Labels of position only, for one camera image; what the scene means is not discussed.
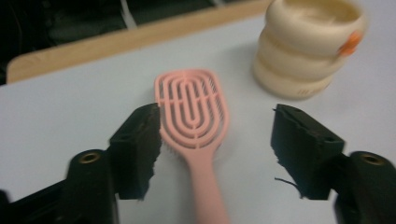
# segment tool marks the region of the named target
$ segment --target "table surface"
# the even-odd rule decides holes
[[[12,200],[64,178],[81,151],[108,138],[154,101],[159,74],[202,67],[219,76],[230,111],[214,160],[232,223],[335,223],[329,201],[301,200],[276,163],[270,136],[276,104],[301,108],[346,140],[396,162],[396,14],[392,0],[361,0],[370,28],[328,89],[304,101],[277,98],[251,74],[263,14],[0,87],[0,188]],[[165,147],[143,202],[119,201],[121,223],[193,223],[189,171]]]
[[[144,24],[135,30],[117,31],[51,49],[23,54],[7,67],[7,83],[41,76],[107,56],[190,35],[222,24],[262,14],[271,0],[231,3]]]

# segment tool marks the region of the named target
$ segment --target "white table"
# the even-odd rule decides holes
[[[107,140],[154,100],[154,78],[203,67],[219,76],[231,115],[215,160],[232,223],[335,223],[332,204],[299,199],[276,163],[270,136],[276,104],[301,108],[347,141],[396,162],[396,2],[361,1],[370,28],[323,93],[277,98],[250,68],[263,16],[0,88],[0,188],[18,200],[64,178],[77,153]],[[121,223],[193,223],[186,165],[164,147],[145,201],[119,202]]]

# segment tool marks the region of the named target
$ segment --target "stacked containers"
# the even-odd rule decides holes
[[[361,10],[347,0],[275,0],[267,9],[253,73],[268,91],[308,98],[331,83],[366,27]]]

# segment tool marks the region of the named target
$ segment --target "wooden table edge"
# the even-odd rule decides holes
[[[271,2],[249,0],[232,3],[148,23],[135,30],[117,31],[23,54],[8,64],[7,84],[258,16]]]

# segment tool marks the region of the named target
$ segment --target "pink hairbrush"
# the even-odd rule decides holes
[[[187,162],[197,223],[230,223],[213,172],[213,156],[229,125],[216,76],[207,70],[178,70],[155,80],[161,136]]]

